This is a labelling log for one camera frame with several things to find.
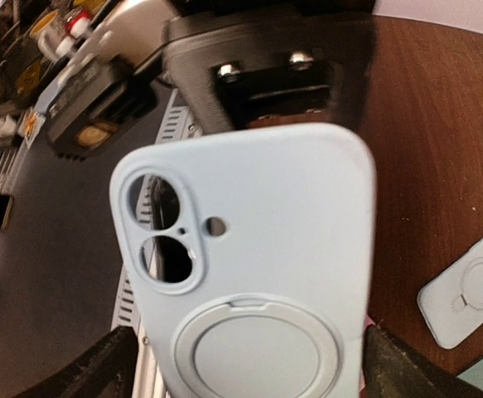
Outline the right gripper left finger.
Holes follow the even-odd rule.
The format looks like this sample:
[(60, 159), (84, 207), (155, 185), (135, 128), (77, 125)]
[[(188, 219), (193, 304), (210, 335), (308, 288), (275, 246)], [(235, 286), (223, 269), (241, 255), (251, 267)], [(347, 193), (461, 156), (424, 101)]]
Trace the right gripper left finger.
[(118, 326), (73, 362), (19, 397), (98, 397), (112, 386), (113, 397), (133, 394), (138, 339), (131, 327)]

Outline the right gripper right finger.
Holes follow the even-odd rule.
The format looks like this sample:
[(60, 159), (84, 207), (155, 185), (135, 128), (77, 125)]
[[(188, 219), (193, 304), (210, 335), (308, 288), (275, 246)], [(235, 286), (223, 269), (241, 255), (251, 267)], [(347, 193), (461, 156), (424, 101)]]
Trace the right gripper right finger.
[(391, 332), (369, 326), (363, 372), (368, 397), (478, 397), (480, 389), (434, 365)]

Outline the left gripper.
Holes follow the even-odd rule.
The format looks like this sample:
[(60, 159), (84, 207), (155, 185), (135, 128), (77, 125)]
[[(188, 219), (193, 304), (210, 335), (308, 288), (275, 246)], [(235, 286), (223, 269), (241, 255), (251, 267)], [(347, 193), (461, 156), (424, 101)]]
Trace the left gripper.
[(372, 1), (175, 1), (163, 64), (201, 129), (359, 128), (377, 32)]

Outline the blue-cased phone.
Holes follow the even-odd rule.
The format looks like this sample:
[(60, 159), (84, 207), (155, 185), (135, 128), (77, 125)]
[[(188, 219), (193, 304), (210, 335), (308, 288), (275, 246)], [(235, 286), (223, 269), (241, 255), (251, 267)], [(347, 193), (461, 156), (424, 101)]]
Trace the blue-cased phone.
[(483, 324), (483, 237), (422, 287), (418, 308), (437, 345), (453, 349)]
[[(134, 215), (153, 176), (152, 227)], [(375, 165), (334, 124), (137, 149), (110, 206), (142, 325), (173, 397), (357, 397)]]

